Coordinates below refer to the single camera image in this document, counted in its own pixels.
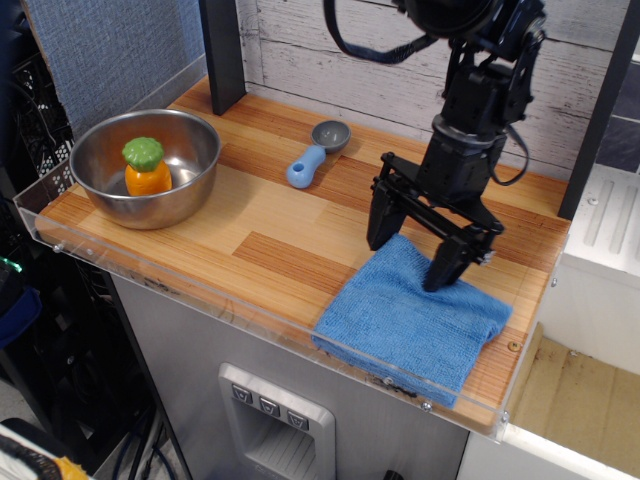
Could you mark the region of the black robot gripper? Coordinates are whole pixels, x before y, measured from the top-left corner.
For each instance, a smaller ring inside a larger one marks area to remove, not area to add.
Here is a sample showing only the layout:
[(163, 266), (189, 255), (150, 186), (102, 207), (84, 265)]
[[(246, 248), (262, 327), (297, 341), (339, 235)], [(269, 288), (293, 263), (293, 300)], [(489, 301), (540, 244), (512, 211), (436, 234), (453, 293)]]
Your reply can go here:
[(486, 264), (504, 227), (481, 196), (495, 172), (505, 134), (464, 133), (442, 116), (420, 164), (392, 152), (381, 156), (374, 178), (367, 242), (380, 249), (411, 217), (442, 239), (423, 287), (435, 292), (455, 283), (471, 263)]

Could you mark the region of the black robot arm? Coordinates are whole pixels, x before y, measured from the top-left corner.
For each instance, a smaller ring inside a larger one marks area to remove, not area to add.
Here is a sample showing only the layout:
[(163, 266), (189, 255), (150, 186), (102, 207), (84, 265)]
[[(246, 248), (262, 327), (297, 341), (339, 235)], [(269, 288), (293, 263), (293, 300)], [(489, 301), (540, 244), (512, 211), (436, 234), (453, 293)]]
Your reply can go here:
[(421, 163), (392, 152), (372, 185), (367, 241), (381, 248), (412, 218), (442, 240), (423, 287), (434, 292), (466, 268), (486, 264), (504, 227), (484, 206), (490, 181), (512, 185), (496, 166), (508, 139), (524, 142), (513, 125), (532, 102), (533, 67), (545, 39), (540, 1), (400, 1), (400, 11), (425, 34), (414, 50), (439, 39), (451, 48), (433, 134)]

